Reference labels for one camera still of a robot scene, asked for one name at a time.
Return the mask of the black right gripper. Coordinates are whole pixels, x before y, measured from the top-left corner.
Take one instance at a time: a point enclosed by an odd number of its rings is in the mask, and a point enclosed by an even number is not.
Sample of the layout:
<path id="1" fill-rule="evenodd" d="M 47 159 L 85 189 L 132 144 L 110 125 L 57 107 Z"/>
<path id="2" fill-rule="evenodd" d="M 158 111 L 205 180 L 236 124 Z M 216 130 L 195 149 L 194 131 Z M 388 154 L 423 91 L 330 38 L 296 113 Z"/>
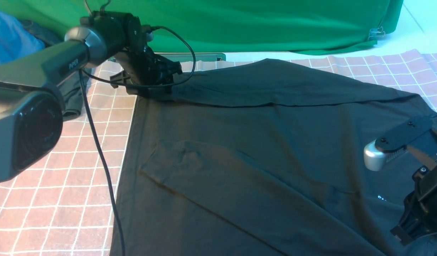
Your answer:
<path id="1" fill-rule="evenodd" d="M 437 236 L 437 153 L 433 166 L 423 165 L 412 175 L 414 190 L 404 200 L 404 213 L 391 234 L 407 246 L 425 236 Z"/>

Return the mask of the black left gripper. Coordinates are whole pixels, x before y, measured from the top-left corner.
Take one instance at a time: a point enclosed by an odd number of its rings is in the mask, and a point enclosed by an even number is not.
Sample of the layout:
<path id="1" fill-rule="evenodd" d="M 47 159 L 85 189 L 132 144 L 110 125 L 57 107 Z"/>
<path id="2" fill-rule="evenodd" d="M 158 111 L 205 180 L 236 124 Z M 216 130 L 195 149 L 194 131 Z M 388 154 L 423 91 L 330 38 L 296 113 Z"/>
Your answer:
<path id="1" fill-rule="evenodd" d="M 155 54 L 144 46 L 142 51 L 129 48 L 114 55 L 123 70 L 110 76 L 111 86 L 124 86 L 129 95 L 151 100 L 172 100 L 174 75 L 183 73 L 180 62 Z"/>

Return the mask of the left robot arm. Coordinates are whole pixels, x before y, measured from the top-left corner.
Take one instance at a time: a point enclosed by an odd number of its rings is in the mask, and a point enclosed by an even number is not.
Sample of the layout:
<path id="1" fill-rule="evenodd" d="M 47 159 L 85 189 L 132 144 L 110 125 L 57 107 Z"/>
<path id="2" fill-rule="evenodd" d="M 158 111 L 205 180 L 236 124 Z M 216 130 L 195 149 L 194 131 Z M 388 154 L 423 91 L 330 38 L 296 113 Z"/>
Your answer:
<path id="1" fill-rule="evenodd" d="M 113 88 L 125 86 L 129 94 L 141 94 L 174 86 L 181 64 L 155 54 L 147 44 L 158 29 L 142 25 L 131 13 L 101 9 L 82 17 L 64 42 L 0 65 L 0 183 L 56 146 L 65 110 L 58 86 L 82 68 L 114 57 L 123 71 L 107 81 Z"/>

